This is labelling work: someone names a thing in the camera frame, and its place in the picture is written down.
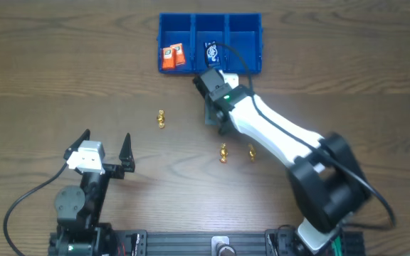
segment white logo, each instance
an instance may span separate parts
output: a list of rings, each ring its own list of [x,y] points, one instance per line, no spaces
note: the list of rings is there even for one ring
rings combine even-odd
[[[216,45],[211,46],[206,51],[206,55],[211,58],[212,61],[216,61],[216,56],[218,55],[218,50],[216,49]]]

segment wood grain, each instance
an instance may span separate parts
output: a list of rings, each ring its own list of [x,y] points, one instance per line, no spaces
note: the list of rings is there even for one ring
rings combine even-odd
[[[118,229],[301,222],[278,160],[248,137],[220,137],[204,125],[191,76],[157,72],[159,11],[260,11],[257,93],[300,126],[349,140],[399,219],[393,231],[365,232],[368,255],[410,254],[410,1],[0,0],[0,255],[14,254],[2,233],[7,208],[61,167],[64,149],[86,128],[112,163],[132,135],[136,173],[111,181],[101,218]],[[79,180],[66,172],[16,208],[9,232],[27,255],[46,254],[56,193]],[[375,200],[356,219],[387,221]]]

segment gold candy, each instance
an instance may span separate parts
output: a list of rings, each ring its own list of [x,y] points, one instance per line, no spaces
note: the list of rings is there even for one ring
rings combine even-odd
[[[226,144],[223,143],[221,144],[221,150],[219,151],[220,155],[221,155],[221,159],[219,159],[219,161],[221,161],[221,163],[225,164],[227,163],[227,148],[226,148]]]
[[[248,144],[249,146],[249,157],[251,158],[251,161],[256,160],[256,150],[254,149],[254,146],[250,143]]]
[[[157,122],[159,123],[159,128],[164,128],[165,127],[165,116],[164,116],[164,110],[160,110],[159,114],[157,115]]]

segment wooden table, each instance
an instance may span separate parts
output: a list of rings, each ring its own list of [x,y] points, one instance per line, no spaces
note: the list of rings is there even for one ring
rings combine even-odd
[[[301,127],[349,140],[399,221],[393,231],[365,232],[368,254],[410,253],[410,1],[0,0],[0,255],[14,254],[2,232],[8,207],[57,172],[86,128],[111,163],[132,135],[136,173],[110,182],[102,211],[117,229],[301,222],[280,162],[253,142],[252,164],[248,137],[220,137],[204,124],[191,76],[157,71],[160,11],[260,11],[256,92]],[[227,164],[218,160],[222,142]],[[46,254],[56,193],[79,180],[67,171],[13,212],[9,232],[27,255]],[[371,200],[357,220],[387,215]]]

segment brown wooden surface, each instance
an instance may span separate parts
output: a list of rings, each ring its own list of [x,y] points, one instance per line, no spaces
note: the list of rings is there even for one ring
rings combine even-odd
[[[300,126],[349,140],[399,220],[396,230],[365,232],[368,254],[410,253],[410,1],[0,0],[0,255],[14,254],[2,233],[7,208],[57,172],[86,128],[113,163],[132,135],[136,173],[110,182],[101,218],[118,229],[261,231],[301,222],[277,159],[255,144],[252,164],[249,138],[220,137],[204,124],[190,76],[158,73],[160,11],[260,11],[256,92]],[[16,208],[9,232],[27,255],[46,254],[56,193],[79,180],[65,172]],[[357,218],[387,220],[375,200]]]

